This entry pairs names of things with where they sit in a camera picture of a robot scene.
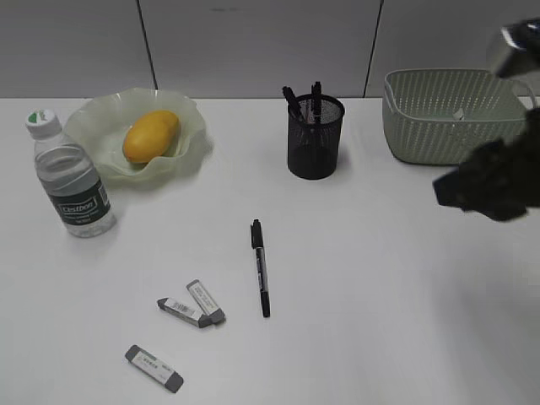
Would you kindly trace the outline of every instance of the black mesh pen holder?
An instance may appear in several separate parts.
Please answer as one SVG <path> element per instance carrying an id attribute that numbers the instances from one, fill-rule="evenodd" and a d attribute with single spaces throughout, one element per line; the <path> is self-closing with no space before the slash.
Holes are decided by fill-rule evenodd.
<path id="1" fill-rule="evenodd" d="M 336 169 L 345 107 L 328 95 L 321 97 L 321 116 L 315 117 L 311 94 L 297 97 L 303 120 L 289 111 L 287 166 L 307 180 L 324 179 Z"/>

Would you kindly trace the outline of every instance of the yellow mango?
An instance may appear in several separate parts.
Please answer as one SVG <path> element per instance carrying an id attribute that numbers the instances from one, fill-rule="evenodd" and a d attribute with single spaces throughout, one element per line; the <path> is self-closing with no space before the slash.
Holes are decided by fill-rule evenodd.
<path id="1" fill-rule="evenodd" d="M 132 163 L 148 163 L 162 155 L 180 130 L 180 120 L 167 110 L 141 116 L 127 132 L 123 151 Z"/>

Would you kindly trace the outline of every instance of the woven basket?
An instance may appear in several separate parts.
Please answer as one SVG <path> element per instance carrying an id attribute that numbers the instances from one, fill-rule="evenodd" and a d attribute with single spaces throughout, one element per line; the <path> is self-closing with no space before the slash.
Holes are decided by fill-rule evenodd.
<path id="1" fill-rule="evenodd" d="M 386 141 L 399 160 L 424 165 L 461 163 L 477 146 L 510 141 L 525 127 L 519 85 L 485 70 L 429 69 L 388 73 L 382 115 Z"/>

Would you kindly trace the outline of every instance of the bottle cap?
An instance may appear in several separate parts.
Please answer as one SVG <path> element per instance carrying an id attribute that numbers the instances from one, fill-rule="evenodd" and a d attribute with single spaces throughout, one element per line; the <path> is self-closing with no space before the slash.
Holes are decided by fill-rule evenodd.
<path id="1" fill-rule="evenodd" d="M 62 124 L 51 110 L 37 110 L 26 117 L 26 128 L 33 139 L 40 140 L 57 135 Z"/>

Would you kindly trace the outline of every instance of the plastic bottle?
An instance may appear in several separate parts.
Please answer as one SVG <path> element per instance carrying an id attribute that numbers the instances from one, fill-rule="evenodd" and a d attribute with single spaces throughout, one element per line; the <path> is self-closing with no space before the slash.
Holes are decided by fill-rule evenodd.
<path id="1" fill-rule="evenodd" d="M 35 171 L 67 230 L 78 237 L 103 234 L 115 223 L 100 175 L 84 149 L 62 132 L 50 110 L 26 118 L 35 140 Z"/>

